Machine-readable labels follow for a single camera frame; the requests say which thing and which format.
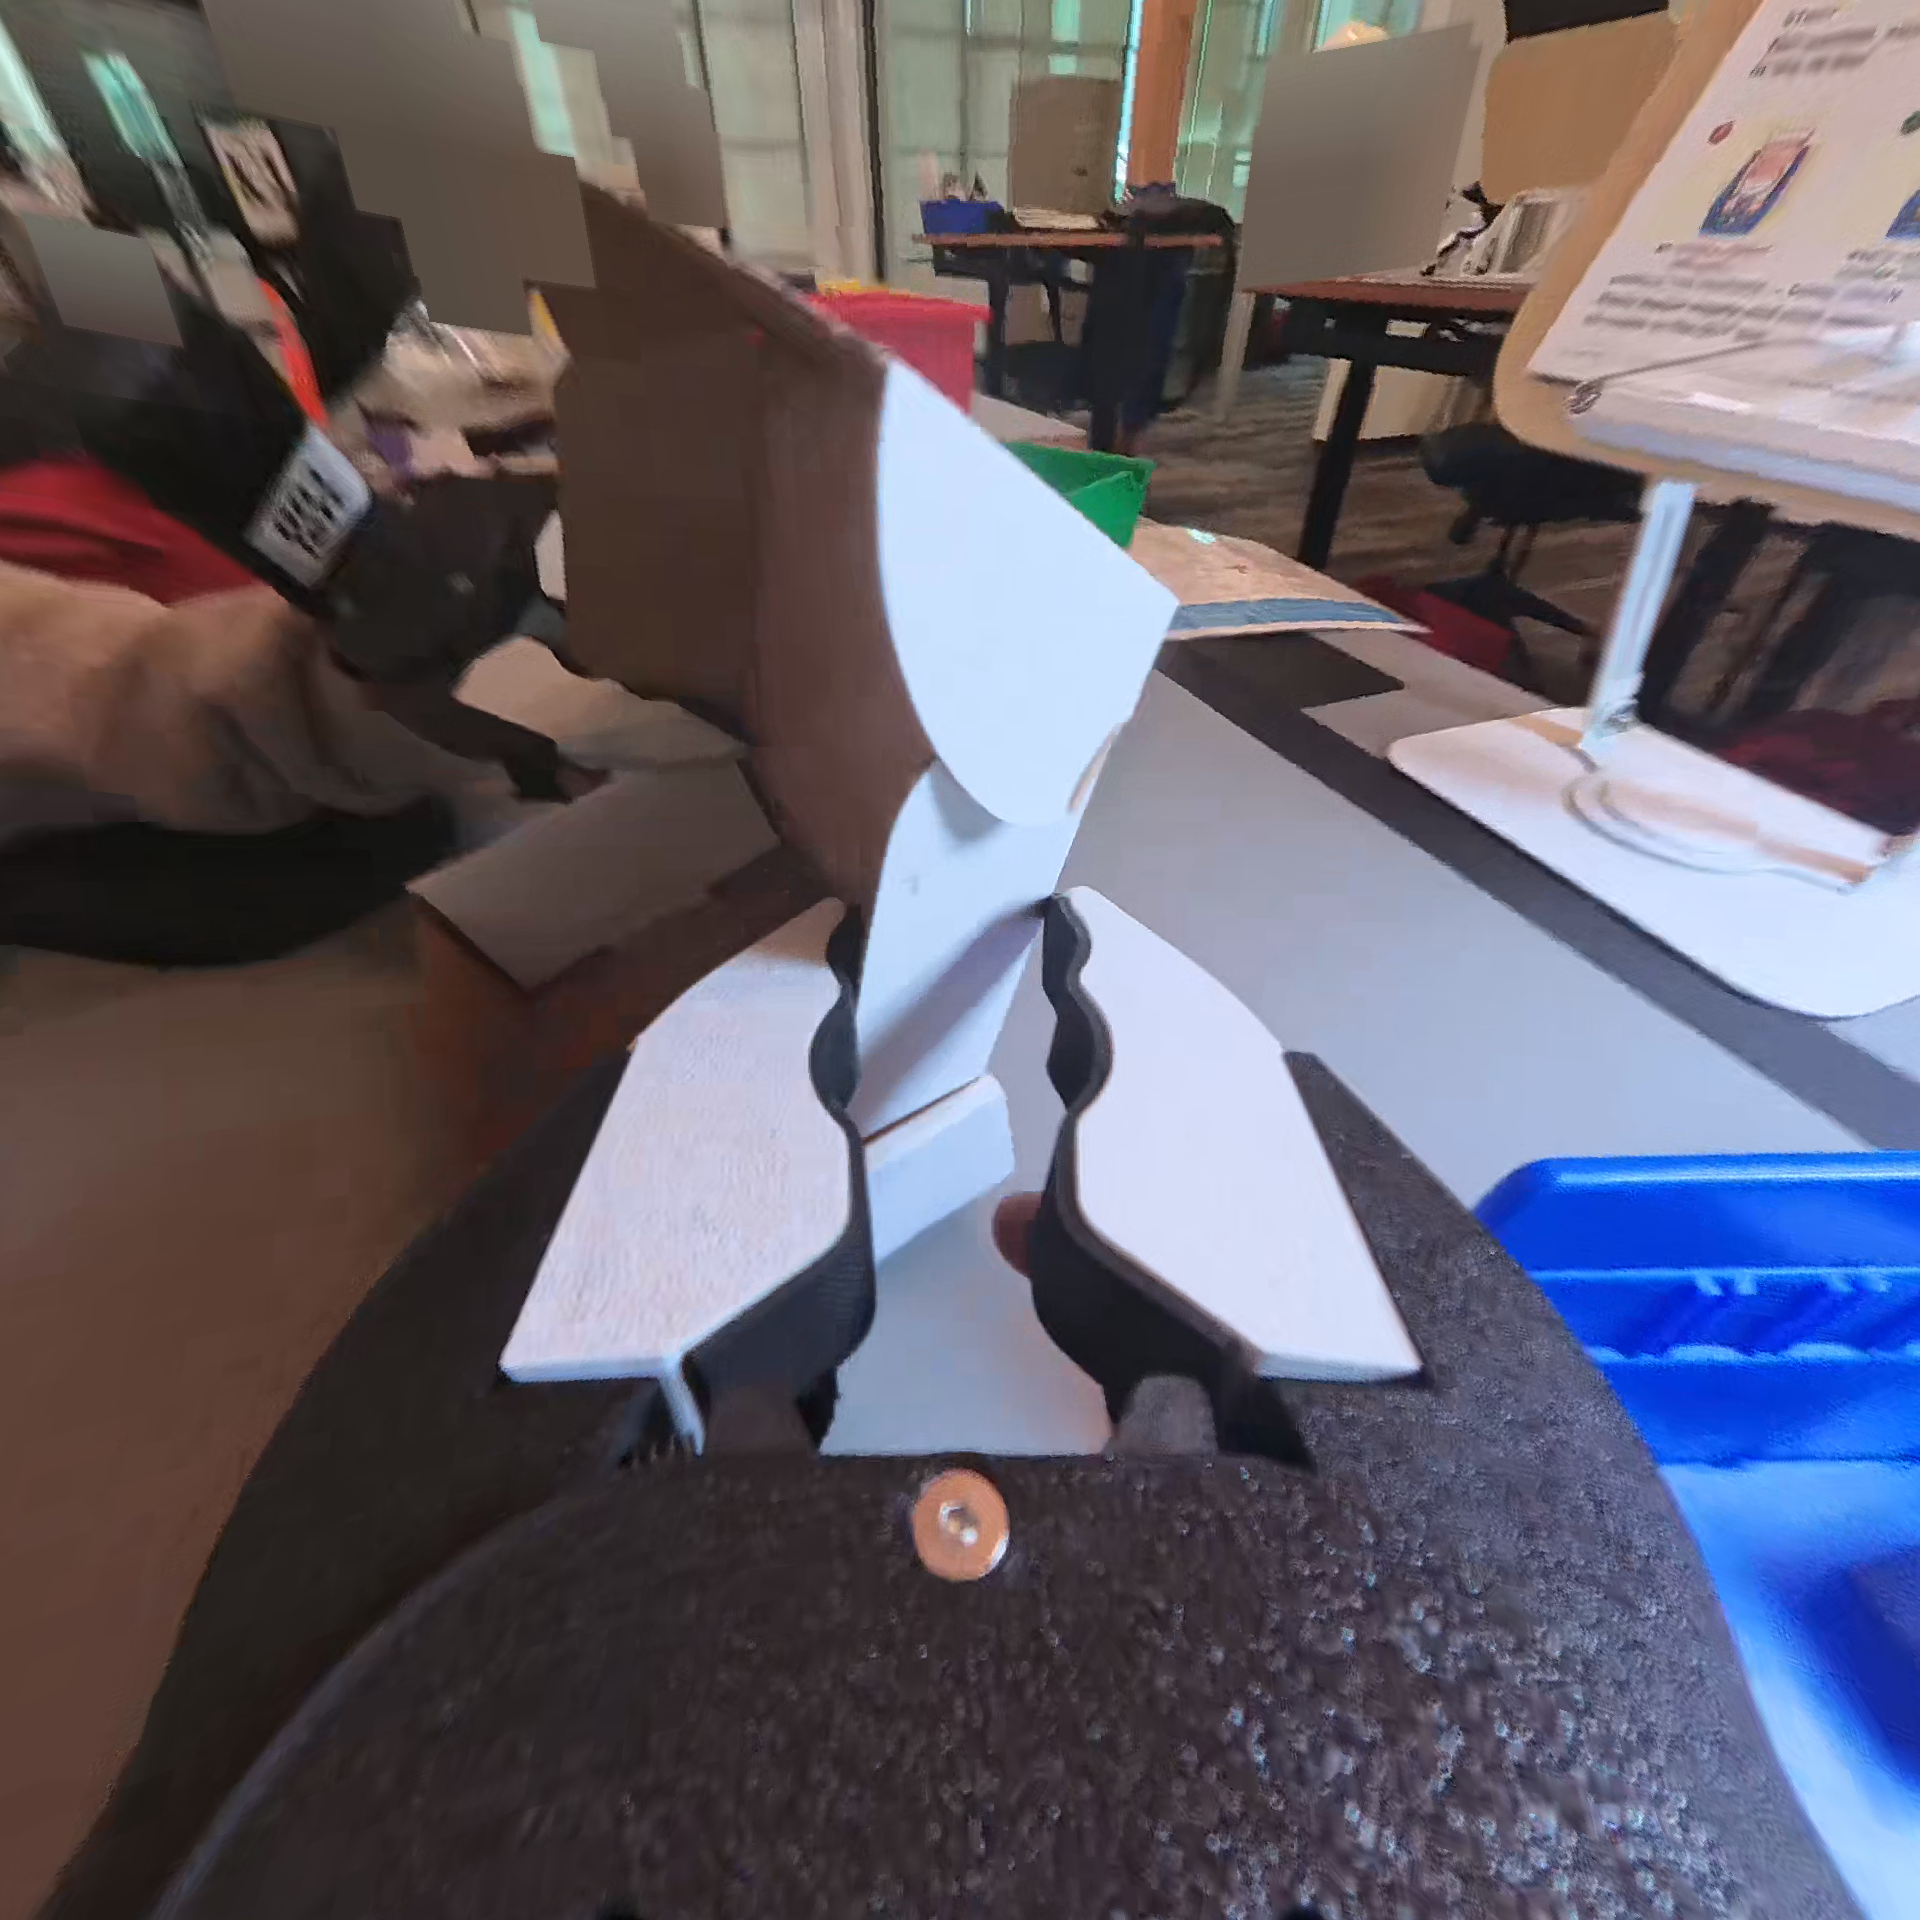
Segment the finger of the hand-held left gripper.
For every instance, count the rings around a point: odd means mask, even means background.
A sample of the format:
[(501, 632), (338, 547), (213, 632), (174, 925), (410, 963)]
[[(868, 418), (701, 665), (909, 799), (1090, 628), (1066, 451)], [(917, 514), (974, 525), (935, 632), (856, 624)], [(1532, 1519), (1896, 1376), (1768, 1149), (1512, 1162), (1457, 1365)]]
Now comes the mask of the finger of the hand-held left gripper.
[(608, 780), (568, 760), (550, 736), (463, 704), (458, 680), (458, 669), (442, 665), (401, 680), (367, 677), (367, 699), (428, 745), (461, 762), (490, 764), (519, 801), (573, 803)]

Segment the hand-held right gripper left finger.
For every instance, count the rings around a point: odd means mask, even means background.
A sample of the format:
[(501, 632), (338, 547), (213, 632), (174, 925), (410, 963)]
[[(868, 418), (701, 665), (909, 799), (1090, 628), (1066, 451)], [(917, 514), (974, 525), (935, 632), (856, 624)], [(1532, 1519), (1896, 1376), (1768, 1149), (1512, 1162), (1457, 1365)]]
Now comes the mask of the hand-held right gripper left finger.
[(498, 1356), (517, 1386), (644, 1381), (701, 1448), (722, 1401), (818, 1399), (873, 1327), (856, 915), (821, 901), (631, 1044)]

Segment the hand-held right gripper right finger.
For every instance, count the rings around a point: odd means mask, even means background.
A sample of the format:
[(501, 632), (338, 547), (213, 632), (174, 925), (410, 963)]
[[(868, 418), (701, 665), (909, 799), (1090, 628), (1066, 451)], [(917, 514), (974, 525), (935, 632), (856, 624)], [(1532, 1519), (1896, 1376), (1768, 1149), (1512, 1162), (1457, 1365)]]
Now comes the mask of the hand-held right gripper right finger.
[(1285, 1386), (1418, 1386), (1424, 1356), (1285, 1047), (1090, 888), (1046, 901), (1041, 989), (1062, 1103), (1031, 1226), (1041, 1331), (1116, 1427), (1180, 1381), (1218, 1451), (1309, 1468)]

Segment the green plastic bin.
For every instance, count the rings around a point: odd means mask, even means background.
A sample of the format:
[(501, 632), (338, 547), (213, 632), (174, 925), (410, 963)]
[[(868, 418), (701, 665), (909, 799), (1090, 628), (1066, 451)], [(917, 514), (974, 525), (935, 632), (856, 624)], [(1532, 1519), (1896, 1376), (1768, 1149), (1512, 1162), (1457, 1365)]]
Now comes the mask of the green plastic bin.
[(1127, 453), (1013, 439), (1001, 445), (1103, 538), (1130, 548), (1153, 465)]

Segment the person's left forearm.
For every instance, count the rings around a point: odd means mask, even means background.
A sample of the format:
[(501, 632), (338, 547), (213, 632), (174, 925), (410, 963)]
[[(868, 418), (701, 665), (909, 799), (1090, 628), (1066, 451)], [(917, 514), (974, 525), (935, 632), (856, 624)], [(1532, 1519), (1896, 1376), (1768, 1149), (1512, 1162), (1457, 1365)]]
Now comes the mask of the person's left forearm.
[(263, 834), (502, 795), (375, 709), (271, 591), (167, 609), (1, 564), (1, 841), (97, 826)]

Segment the brown cardboard box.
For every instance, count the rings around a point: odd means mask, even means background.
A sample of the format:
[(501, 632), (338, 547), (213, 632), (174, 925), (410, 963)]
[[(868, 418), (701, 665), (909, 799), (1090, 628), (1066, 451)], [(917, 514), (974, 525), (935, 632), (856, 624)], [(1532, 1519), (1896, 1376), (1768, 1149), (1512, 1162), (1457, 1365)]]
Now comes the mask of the brown cardboard box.
[(1013, 90), (1007, 211), (1020, 224), (1096, 224), (1113, 204), (1122, 82), (1032, 75)]

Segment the white stand base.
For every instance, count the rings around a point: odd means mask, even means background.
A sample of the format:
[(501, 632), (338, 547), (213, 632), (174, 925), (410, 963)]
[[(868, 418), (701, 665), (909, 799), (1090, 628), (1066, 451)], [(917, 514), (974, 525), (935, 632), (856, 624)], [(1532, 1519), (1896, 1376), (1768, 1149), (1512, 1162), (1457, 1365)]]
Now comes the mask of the white stand base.
[(1914, 640), (1914, 543), (1742, 499), (1692, 561), (1646, 491), (1589, 701), (1405, 736), (1389, 764), (1718, 985), (1822, 1021), (1914, 1003), (1914, 693), (1810, 704)]

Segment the blue plastic bin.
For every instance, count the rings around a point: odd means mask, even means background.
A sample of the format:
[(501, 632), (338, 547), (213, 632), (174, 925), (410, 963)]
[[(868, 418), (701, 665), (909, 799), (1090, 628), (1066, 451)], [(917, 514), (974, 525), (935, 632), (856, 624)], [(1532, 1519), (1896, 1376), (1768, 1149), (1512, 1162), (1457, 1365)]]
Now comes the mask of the blue plastic bin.
[(1479, 1224), (1688, 1522), (1857, 1909), (1917, 1916), (1917, 1157), (1546, 1160)]

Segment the red plastic bin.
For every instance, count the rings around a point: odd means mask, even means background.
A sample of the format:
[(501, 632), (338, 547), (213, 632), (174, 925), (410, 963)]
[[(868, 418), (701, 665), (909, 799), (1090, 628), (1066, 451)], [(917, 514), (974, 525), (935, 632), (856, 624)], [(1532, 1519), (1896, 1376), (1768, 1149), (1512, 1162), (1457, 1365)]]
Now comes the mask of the red plastic bin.
[(991, 320), (984, 305), (838, 280), (814, 289), (804, 303), (972, 415), (975, 349)]

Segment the blue-edged paper sheet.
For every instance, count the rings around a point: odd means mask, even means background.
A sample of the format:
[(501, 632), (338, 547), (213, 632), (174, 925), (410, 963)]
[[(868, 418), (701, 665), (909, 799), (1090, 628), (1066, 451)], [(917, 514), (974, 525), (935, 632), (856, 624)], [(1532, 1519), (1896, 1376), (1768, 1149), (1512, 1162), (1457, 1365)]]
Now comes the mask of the blue-edged paper sheet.
[(1129, 553), (1175, 595), (1167, 640), (1424, 632), (1417, 618), (1253, 539), (1141, 520)]

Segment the wooden table with dark legs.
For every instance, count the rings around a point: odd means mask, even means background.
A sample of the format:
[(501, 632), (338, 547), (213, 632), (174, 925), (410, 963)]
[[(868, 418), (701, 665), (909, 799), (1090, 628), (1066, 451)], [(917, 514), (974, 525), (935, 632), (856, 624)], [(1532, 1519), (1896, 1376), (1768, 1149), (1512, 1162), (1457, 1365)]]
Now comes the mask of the wooden table with dark legs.
[(1382, 371), (1487, 383), (1529, 285), (1504, 280), (1334, 277), (1265, 284), (1253, 299), (1280, 312), (1280, 359), (1341, 363), (1334, 412), (1303, 507), (1293, 557), (1328, 572), (1360, 431)]
[(1088, 271), (1095, 338), (1079, 349), (1079, 396), (1088, 402), (1088, 444), (1100, 453), (1130, 451), (1141, 435), (1129, 412), (1152, 371), (1161, 285), (1170, 284), (1158, 259), (1184, 267), (1194, 259), (1209, 267), (1231, 267), (1236, 251), (1230, 224), (1181, 229), (1167, 220), (1148, 220), (1138, 208), (1080, 226), (1020, 226), (1001, 213), (997, 224), (975, 220), (964, 229), (921, 229), (913, 242), (928, 251), (936, 277), (988, 289), (978, 383), (993, 401), (1005, 399), (1009, 292), (1022, 284), (1062, 285), (1066, 266)]

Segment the black office chair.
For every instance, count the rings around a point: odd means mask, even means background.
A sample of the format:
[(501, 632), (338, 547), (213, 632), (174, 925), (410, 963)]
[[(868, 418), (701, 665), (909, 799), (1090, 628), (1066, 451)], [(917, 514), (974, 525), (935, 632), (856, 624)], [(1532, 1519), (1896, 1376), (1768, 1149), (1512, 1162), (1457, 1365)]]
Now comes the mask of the black office chair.
[(1428, 592), (1505, 632), (1525, 618), (1575, 640), (1594, 640), (1590, 623), (1525, 588), (1520, 569), (1541, 531), (1638, 524), (1644, 483), (1613, 466), (1522, 444), (1494, 421), (1430, 432), (1421, 437), (1418, 455), (1424, 475), (1457, 499), (1452, 544), (1469, 544), (1486, 525), (1498, 536), (1484, 568), (1432, 583)]

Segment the wooden document stand board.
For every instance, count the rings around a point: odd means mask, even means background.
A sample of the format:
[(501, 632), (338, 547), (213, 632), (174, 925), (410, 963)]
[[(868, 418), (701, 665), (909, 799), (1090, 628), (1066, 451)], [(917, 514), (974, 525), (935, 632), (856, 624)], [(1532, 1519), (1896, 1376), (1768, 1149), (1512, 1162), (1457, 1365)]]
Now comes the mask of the wooden document stand board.
[(1696, 5), (1494, 373), (1522, 441), (1914, 539), (1917, 5)]

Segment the white partition board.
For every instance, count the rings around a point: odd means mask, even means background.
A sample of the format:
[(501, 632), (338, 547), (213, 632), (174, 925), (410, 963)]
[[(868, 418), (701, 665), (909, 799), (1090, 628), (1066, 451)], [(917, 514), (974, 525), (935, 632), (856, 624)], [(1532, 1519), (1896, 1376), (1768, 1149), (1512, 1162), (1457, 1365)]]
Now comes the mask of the white partition board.
[(1466, 23), (1276, 58), (1238, 220), (1236, 292), (1421, 267), (1441, 241), (1479, 72)]

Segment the printed instruction sheet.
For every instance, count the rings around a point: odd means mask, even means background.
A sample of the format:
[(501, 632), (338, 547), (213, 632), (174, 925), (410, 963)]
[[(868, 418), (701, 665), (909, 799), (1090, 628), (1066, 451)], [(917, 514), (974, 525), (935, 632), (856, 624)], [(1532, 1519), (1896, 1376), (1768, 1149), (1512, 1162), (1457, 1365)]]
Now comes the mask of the printed instruction sheet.
[(1514, 344), (1573, 392), (1914, 323), (1917, 5), (1700, 5)]

